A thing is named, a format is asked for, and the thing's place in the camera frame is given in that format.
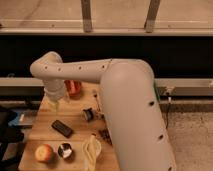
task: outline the gray floor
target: gray floor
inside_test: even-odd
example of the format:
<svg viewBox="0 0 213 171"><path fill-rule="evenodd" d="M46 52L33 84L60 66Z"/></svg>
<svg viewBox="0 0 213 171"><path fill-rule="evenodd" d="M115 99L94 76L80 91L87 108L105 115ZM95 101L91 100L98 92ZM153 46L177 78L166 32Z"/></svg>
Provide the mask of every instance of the gray floor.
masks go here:
<svg viewBox="0 0 213 171"><path fill-rule="evenodd" d="M94 28L143 28L150 0L90 0ZM213 28L213 1L164 0L156 28ZM4 27L82 28L80 0L0 0Z"/></svg>
<svg viewBox="0 0 213 171"><path fill-rule="evenodd" d="M161 105L164 116L166 103ZM168 117L178 171L212 171L213 100L173 101Z"/></svg>

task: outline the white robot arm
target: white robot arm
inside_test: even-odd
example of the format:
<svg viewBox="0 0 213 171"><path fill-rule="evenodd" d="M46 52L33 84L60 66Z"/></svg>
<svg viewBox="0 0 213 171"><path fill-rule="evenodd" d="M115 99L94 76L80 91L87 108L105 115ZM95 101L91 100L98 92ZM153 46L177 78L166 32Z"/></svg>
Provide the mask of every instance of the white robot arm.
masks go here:
<svg viewBox="0 0 213 171"><path fill-rule="evenodd" d="M176 171L154 91L154 74L142 60L106 59L63 63L49 52L31 65L46 95L65 95L64 79L100 83L100 97L121 171Z"/></svg>

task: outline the red apple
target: red apple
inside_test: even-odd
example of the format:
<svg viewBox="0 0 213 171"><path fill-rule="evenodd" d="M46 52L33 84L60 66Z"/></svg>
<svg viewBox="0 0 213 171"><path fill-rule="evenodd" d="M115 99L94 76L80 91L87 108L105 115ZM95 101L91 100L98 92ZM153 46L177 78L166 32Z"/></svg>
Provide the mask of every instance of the red apple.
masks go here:
<svg viewBox="0 0 213 171"><path fill-rule="evenodd" d="M47 163L53 158L53 156L53 148L48 144L38 146L35 151L35 158L38 162Z"/></svg>

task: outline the cable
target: cable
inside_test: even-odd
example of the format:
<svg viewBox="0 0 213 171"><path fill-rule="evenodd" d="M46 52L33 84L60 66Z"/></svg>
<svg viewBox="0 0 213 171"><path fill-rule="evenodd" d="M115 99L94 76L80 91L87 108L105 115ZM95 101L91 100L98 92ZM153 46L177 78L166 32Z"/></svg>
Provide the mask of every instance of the cable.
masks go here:
<svg viewBox="0 0 213 171"><path fill-rule="evenodd" d="M101 107L100 107L100 104L99 104L99 100L98 100L98 93L95 89L92 90L92 94L93 94L93 97L95 98L96 100L96 104L97 104L97 111L99 113L101 113Z"/></svg>
<svg viewBox="0 0 213 171"><path fill-rule="evenodd" d="M170 112L170 108L171 108L171 102L172 102L172 97L168 96L168 107L166 110L166 129L168 129L168 127L169 127L169 112Z"/></svg>

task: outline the black object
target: black object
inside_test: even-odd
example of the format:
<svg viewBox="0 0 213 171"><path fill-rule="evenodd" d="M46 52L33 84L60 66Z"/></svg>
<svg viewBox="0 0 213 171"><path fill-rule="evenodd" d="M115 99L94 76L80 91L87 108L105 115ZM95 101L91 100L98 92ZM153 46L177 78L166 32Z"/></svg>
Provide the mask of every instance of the black object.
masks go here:
<svg viewBox="0 0 213 171"><path fill-rule="evenodd" d="M108 144L112 145L112 140L110 138L108 129L99 130L98 132L104 141L106 141Z"/></svg>
<svg viewBox="0 0 213 171"><path fill-rule="evenodd" d="M70 157L72 154L72 147L69 143L63 143L58 147L58 155L64 159Z"/></svg>
<svg viewBox="0 0 213 171"><path fill-rule="evenodd" d="M7 108L0 106L0 168L5 169L10 165L20 162L21 155L2 160L9 143L20 142L24 139L24 134L19 127L9 126L8 122L15 119L17 114Z"/></svg>
<svg viewBox="0 0 213 171"><path fill-rule="evenodd" d="M92 111L92 108L83 109L83 112L84 112L84 117L85 117L87 122L89 122L89 121L94 119L94 113Z"/></svg>
<svg viewBox="0 0 213 171"><path fill-rule="evenodd" d="M56 51L64 62L139 58L152 66L157 78L212 78L212 42L213 36L7 34L0 36L0 76L29 77L34 60Z"/></svg>
<svg viewBox="0 0 213 171"><path fill-rule="evenodd" d="M69 138L69 136L73 133L73 130L70 127L59 120L54 121L52 123L52 127L67 138Z"/></svg>

